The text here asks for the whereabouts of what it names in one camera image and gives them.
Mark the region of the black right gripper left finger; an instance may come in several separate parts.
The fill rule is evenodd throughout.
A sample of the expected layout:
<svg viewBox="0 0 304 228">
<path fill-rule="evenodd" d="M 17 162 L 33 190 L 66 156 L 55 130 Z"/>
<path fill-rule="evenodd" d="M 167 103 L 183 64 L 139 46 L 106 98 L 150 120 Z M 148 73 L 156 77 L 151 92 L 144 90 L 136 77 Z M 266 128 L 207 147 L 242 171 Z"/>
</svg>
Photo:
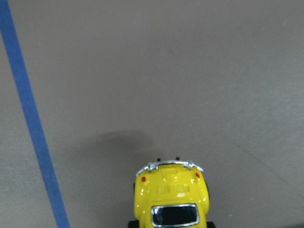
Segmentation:
<svg viewBox="0 0 304 228">
<path fill-rule="evenodd" d="M 129 221 L 128 228 L 139 228 L 139 221 L 138 220 Z"/>
</svg>

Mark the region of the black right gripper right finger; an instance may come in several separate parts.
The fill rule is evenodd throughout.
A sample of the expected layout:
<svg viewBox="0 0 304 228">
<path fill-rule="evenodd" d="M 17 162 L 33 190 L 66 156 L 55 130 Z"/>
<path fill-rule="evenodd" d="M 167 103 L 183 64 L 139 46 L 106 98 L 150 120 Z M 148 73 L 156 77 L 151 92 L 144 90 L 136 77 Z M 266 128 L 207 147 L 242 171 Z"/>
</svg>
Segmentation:
<svg viewBox="0 0 304 228">
<path fill-rule="evenodd" d="M 212 221 L 207 221 L 206 224 L 207 224 L 207 228 L 216 228 L 214 222 L 212 222 Z"/>
</svg>

